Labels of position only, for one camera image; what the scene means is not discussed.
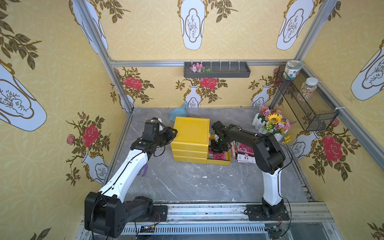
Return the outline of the dark grey wall shelf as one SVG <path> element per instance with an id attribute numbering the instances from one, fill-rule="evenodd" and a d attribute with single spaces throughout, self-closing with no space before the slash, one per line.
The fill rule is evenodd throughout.
<path id="1" fill-rule="evenodd" d="M 212 73 L 192 73 L 192 64 L 202 64 L 205 68 L 213 70 Z M 190 61 L 184 62 L 185 78 L 249 78 L 251 69 L 245 61 Z"/>

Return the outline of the clear jar white lid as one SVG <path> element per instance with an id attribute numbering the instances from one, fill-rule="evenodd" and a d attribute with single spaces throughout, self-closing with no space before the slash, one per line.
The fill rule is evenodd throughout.
<path id="1" fill-rule="evenodd" d="M 310 77 L 302 84 L 298 93 L 298 100 L 307 101 L 317 89 L 318 79 Z"/>

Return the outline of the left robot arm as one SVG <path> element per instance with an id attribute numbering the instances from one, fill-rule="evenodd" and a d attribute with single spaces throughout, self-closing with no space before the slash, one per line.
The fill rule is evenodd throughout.
<path id="1" fill-rule="evenodd" d="M 153 220 L 153 200 L 147 197 L 125 199 L 128 190 L 156 149 L 169 145 L 177 135 L 171 127 L 144 131 L 132 143 L 126 160 L 112 178 L 97 192 L 90 192 L 85 199 L 85 229 L 92 234 L 117 238 L 126 223 Z"/>

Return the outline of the small pink flowers on shelf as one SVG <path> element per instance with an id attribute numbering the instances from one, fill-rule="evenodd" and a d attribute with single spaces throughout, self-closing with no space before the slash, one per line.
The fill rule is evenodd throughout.
<path id="1" fill-rule="evenodd" d="M 190 67 L 190 71 L 192 73 L 212 73 L 213 70 L 210 69 L 210 68 L 205 68 L 202 64 L 199 64 L 199 63 L 196 63 L 196 64 L 192 64 L 192 66 Z"/>

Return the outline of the pink flower seed bag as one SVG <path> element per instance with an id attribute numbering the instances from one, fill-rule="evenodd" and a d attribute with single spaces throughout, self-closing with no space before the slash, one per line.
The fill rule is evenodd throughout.
<path id="1" fill-rule="evenodd" d="M 256 164 L 255 154 L 252 148 L 238 143 L 237 144 L 237 161 L 238 163 Z"/>

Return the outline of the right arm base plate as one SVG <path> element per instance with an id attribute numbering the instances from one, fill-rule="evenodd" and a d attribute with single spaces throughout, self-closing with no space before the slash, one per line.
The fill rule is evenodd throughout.
<path id="1" fill-rule="evenodd" d="M 244 214 L 249 221 L 289 221 L 290 214 L 285 205 L 282 206 L 263 206 L 247 205 Z"/>

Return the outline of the blue plastic dustpan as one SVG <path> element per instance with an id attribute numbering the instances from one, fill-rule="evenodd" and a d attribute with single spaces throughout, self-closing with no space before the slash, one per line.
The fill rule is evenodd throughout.
<path id="1" fill-rule="evenodd" d="M 181 108 L 173 109 L 168 115 L 168 120 L 175 122 L 176 117 L 187 117 L 188 115 L 186 111 L 187 106 L 188 106 L 188 103 L 184 102 Z"/>

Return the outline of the yellow bottom drawer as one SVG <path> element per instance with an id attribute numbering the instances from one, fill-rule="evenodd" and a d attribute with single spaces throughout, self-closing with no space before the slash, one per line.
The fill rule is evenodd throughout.
<path id="1" fill-rule="evenodd" d="M 229 166 L 231 163 L 230 152 L 214 153 L 211 149 L 211 140 L 215 140 L 214 135 L 211 135 L 209 138 L 207 164 Z"/>

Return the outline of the flowers in white fence pot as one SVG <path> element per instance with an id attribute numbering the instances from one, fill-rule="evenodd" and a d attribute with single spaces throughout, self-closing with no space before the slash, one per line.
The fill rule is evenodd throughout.
<path id="1" fill-rule="evenodd" d="M 271 110 L 266 105 L 259 106 L 259 112 L 255 115 L 252 125 L 259 133 L 271 133 L 276 140 L 288 144 L 291 136 L 288 130 L 291 128 L 291 122 L 284 118 L 280 110 Z"/>

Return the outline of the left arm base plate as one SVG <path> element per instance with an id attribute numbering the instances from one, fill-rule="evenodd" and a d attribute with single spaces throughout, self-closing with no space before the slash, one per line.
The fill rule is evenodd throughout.
<path id="1" fill-rule="evenodd" d="M 152 223 L 166 222 L 168 217 L 168 206 L 154 205 L 149 211 L 147 221 Z"/>

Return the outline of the yellow drawer cabinet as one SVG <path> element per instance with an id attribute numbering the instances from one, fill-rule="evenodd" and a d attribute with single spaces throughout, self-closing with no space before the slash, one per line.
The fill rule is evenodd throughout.
<path id="1" fill-rule="evenodd" d="M 178 131 L 171 143 L 176 162 L 206 164 L 208 158 L 210 120 L 176 117 L 174 128 Z"/>

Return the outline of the jar with patterned label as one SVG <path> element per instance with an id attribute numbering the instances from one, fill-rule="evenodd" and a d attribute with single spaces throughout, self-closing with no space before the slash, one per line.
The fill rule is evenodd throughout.
<path id="1" fill-rule="evenodd" d="M 299 60 L 290 60 L 286 63 L 285 69 L 283 71 L 283 78 L 285 80 L 293 81 L 297 74 L 303 67 L 303 62 Z"/>

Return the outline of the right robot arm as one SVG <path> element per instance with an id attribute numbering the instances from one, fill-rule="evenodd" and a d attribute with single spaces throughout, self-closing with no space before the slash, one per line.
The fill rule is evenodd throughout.
<path id="1" fill-rule="evenodd" d="M 232 124 L 224 126 L 220 121 L 212 125 L 212 130 L 217 136 L 211 141 L 211 150 L 214 153 L 226 152 L 232 142 L 238 142 L 253 150 L 256 165 L 263 172 L 263 204 L 268 207 L 283 204 L 281 173 L 286 156 L 274 135 L 249 132 Z"/>

